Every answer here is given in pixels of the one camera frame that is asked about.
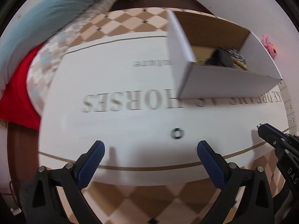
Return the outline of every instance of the screw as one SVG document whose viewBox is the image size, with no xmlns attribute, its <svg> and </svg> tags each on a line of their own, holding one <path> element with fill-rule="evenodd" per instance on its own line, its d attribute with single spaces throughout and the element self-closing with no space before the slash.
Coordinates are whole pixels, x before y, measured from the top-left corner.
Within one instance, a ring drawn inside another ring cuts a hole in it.
<svg viewBox="0 0 299 224">
<path fill-rule="evenodd" d="M 263 172 L 263 171 L 264 171 L 264 168 L 261 167 L 261 166 L 258 166 L 258 171 L 259 171 L 259 172 Z"/>
<path fill-rule="evenodd" d="M 70 169 L 74 166 L 74 164 L 72 162 L 69 162 L 65 165 L 65 168 Z"/>
<path fill-rule="evenodd" d="M 234 162 L 230 162 L 230 163 L 228 164 L 228 166 L 229 166 L 230 168 L 232 168 L 232 169 L 237 168 L 237 164 L 235 164 Z"/>
<path fill-rule="evenodd" d="M 45 169 L 46 169 L 46 168 L 45 168 L 44 166 L 41 166 L 41 167 L 38 169 L 38 171 L 41 173 L 41 172 L 43 172 Z"/>
</svg>

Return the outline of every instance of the wooden floor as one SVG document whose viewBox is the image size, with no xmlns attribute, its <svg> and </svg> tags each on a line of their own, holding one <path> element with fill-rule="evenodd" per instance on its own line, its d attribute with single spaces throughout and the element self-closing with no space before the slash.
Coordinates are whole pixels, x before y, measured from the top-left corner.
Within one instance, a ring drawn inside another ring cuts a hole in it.
<svg viewBox="0 0 299 224">
<path fill-rule="evenodd" d="M 194 0 L 118 0 L 111 11 L 138 7 L 172 7 L 211 14 Z M 21 184 L 32 180 L 38 169 L 38 131 L 10 122 L 7 154 L 13 188 L 18 194 Z"/>
<path fill-rule="evenodd" d="M 129 0 L 118 0 L 112 6 L 111 11 L 138 7 L 172 7 L 212 14 L 196 0 L 134 0 L 132 2 Z"/>
</svg>

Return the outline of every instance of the red blanket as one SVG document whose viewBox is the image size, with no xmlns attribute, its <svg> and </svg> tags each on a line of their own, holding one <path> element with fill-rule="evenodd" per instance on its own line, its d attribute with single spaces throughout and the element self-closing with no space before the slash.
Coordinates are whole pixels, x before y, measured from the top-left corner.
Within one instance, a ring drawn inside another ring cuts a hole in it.
<svg viewBox="0 0 299 224">
<path fill-rule="evenodd" d="M 30 64 L 41 48 L 31 50 L 20 63 L 0 100 L 0 119 L 39 130 L 40 116 L 29 99 L 26 78 Z"/>
</svg>

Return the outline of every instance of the cardboard box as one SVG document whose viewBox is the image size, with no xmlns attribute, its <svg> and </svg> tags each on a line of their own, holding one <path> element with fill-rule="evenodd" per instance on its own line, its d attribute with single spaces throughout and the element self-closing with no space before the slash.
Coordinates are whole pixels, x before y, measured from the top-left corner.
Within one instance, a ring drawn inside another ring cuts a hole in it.
<svg viewBox="0 0 299 224">
<path fill-rule="evenodd" d="M 167 46 L 177 97 L 257 98 L 282 80 L 274 61 L 248 29 L 211 15 L 168 11 Z M 217 47 L 236 49 L 250 71 L 200 65 Z"/>
</svg>

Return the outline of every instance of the blue gripper pad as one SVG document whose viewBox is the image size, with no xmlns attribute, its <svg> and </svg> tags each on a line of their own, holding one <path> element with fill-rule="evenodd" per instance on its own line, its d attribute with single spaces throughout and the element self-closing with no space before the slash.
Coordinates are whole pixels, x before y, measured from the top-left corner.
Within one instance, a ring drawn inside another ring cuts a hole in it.
<svg viewBox="0 0 299 224">
<path fill-rule="evenodd" d="M 105 154 L 104 143 L 102 141 L 96 141 L 86 154 L 88 154 L 89 157 L 77 173 L 77 187 L 79 190 L 88 186 L 92 176 L 103 159 Z"/>
<path fill-rule="evenodd" d="M 200 141 L 197 145 L 197 155 L 204 165 L 209 177 L 211 178 L 214 186 L 221 190 L 225 189 L 225 173 L 222 168 L 218 165 L 217 161 L 213 158 L 205 145 L 209 144 L 206 141 Z"/>
</svg>

